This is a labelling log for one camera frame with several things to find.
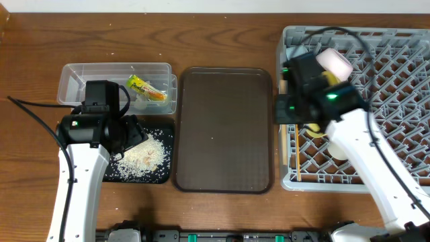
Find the wire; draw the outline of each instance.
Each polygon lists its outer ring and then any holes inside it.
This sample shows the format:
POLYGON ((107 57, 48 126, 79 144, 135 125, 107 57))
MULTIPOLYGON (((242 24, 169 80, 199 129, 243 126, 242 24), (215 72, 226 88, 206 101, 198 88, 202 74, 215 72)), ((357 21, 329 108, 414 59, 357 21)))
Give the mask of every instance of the wire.
POLYGON ((69 167, 69 180, 67 183, 69 183, 69 186, 67 188, 67 195, 66 195, 66 202, 64 204, 64 210, 62 212, 62 218, 61 218, 61 226, 60 226, 60 234, 58 237, 58 241, 63 242, 64 240, 64 231, 66 229, 66 221, 67 221, 67 214, 69 213, 69 206, 70 206, 70 200, 72 196, 72 190, 73 190, 73 183, 75 182, 75 174, 73 173, 73 166, 72 161, 70 159, 69 154, 66 151, 66 148, 62 145, 60 142, 60 139, 57 137, 57 135, 52 131, 49 126, 43 122, 37 115, 35 115, 32 111, 27 109, 22 105, 23 104, 29 104, 29 102, 22 102, 19 99, 13 99, 11 96, 7 96, 11 102, 13 102, 15 105, 17 105, 19 108, 21 108, 24 112, 26 112, 28 115, 30 115, 35 121, 37 121, 42 127, 53 137, 53 139, 56 141, 56 143, 59 145, 61 151, 64 153, 64 156, 66 157, 67 166, 69 167))
POLYGON ((37 107, 45 107, 45 108, 76 108, 76 106, 73 106, 73 105, 37 104, 37 103, 27 102, 27 101, 20 100, 20 99, 15 99, 15 100, 18 101, 18 102, 20 102, 21 104, 27 104, 27 105, 31 105, 31 106, 37 106, 37 107))
POLYGON ((396 178, 397 182, 400 184, 400 186, 403 188, 403 190, 406 192, 406 194, 408 194, 408 197, 411 198, 411 200, 413 201, 413 204, 415 206, 417 206, 417 208, 427 217, 427 219, 430 220, 430 213, 424 208, 424 206, 421 204, 421 201, 411 192, 411 190, 408 188, 408 186, 401 180, 401 178, 398 176, 397 172, 394 170, 394 168, 391 166, 390 162, 387 160, 387 158, 385 157, 384 153, 382 152, 382 149, 379 147, 378 144, 378 138, 375 137, 374 131, 372 130, 372 125, 371 125, 371 118, 370 118, 370 114, 372 113, 372 98, 375 95, 375 93, 373 92, 373 88, 375 86, 376 83, 376 79, 375 79, 375 63, 374 63, 374 58, 372 56, 372 54, 370 53, 370 49, 369 46, 363 41, 363 39, 361 39, 356 33, 347 30, 345 28, 341 28, 341 27, 326 27, 326 28, 322 28, 319 29, 313 33, 311 33, 310 35, 308 35, 307 37, 305 37, 300 43, 299 45, 297 45, 292 52, 291 56, 294 56, 294 54, 297 52, 298 47, 300 45, 302 45, 303 43, 305 43, 305 41, 309 40, 312 36, 316 35, 316 34, 322 34, 323 32, 326 32, 328 30, 338 30, 338 31, 342 31, 345 32, 347 34, 349 34, 350 36, 353 36, 363 47, 363 49, 365 50, 365 52, 368 54, 368 56, 370 57, 370 68, 372 70, 372 75, 370 76, 370 96, 368 97, 367 100, 367 104, 368 104, 368 114, 366 116, 366 123, 368 126, 368 131, 369 131, 369 135, 370 138, 372 140, 372 143, 374 144, 376 150, 378 151, 379 155, 381 156, 382 160, 385 162, 386 166, 388 167, 388 169, 390 170, 390 172, 393 174, 394 178, 396 178))

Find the plastic tray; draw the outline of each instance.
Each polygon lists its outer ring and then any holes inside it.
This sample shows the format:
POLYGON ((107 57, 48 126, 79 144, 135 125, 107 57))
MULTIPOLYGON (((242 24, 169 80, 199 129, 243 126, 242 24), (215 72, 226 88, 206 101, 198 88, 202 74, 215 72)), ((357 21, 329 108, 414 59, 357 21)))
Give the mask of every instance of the plastic tray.
MULTIPOLYGON (((288 26, 277 47, 277 81, 286 60, 285 50, 295 46, 318 26, 288 26)), ((376 60, 377 94, 373 100, 376 121, 404 166, 429 193, 430 187, 430 31, 382 28, 347 28, 369 45, 376 60)), ((343 32, 330 31, 304 43, 315 54, 331 47, 353 65, 349 81, 367 99, 370 63, 359 43, 343 32)), ((279 128, 281 185, 287 190, 368 192, 348 161, 338 161, 327 151, 329 140, 312 138, 305 130, 295 138, 294 125, 279 128), (281 136, 286 132, 286 139, 281 136), (297 180, 296 142, 300 145, 297 180)))
MULTIPOLYGON (((123 85, 131 97, 127 114, 173 114, 176 111, 177 79, 171 74, 167 63, 83 63, 67 64, 62 69, 58 86, 57 102, 66 105, 79 105, 85 99, 87 81, 108 80, 123 85), (163 102, 138 102, 137 93, 126 86, 131 75, 148 81, 153 87, 167 94, 163 102)), ((120 90, 120 107, 126 105, 127 97, 120 90)))
POLYGON ((185 192, 261 194, 273 184, 272 87, 260 69, 182 74, 173 172, 185 192))

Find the green clip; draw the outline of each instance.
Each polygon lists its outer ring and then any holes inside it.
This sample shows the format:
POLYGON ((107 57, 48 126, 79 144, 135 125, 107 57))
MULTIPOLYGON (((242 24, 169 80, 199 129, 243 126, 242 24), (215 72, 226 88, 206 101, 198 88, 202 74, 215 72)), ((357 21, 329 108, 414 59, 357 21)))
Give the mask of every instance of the green clip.
POLYGON ((197 242, 197 235, 188 235, 188 242, 197 242))
POLYGON ((282 236, 282 235, 276 235, 275 236, 275 242, 284 242, 284 236, 282 236))

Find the pink object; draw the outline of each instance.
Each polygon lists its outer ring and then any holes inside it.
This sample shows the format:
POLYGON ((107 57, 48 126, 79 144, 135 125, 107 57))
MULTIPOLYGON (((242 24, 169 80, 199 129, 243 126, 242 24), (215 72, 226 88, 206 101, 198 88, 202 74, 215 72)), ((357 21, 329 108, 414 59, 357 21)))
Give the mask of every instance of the pink object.
POLYGON ((316 56, 316 60, 324 69, 332 72, 341 81, 348 80, 353 70, 351 63, 333 48, 321 52, 316 56))

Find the black tray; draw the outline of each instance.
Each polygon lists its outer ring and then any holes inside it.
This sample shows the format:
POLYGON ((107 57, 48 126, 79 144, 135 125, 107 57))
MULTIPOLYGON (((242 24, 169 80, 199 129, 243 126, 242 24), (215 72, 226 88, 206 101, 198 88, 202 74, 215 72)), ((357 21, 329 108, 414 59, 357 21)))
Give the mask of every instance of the black tray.
POLYGON ((130 176, 128 179, 122 179, 120 177, 120 173, 116 167, 116 161, 111 161, 110 164, 106 168, 105 175, 103 177, 103 182, 125 182, 125 183, 142 183, 142 184, 163 184, 165 183, 170 176, 171 173, 171 161, 173 158, 173 147, 175 140, 175 126, 172 120, 157 120, 152 122, 140 122, 142 127, 146 133, 154 134, 156 130, 157 134, 154 135, 154 138, 158 139, 162 142, 165 153, 170 152, 167 156, 167 159, 163 162, 162 165, 159 165, 158 168, 154 172, 148 172, 142 177, 133 177, 130 176))

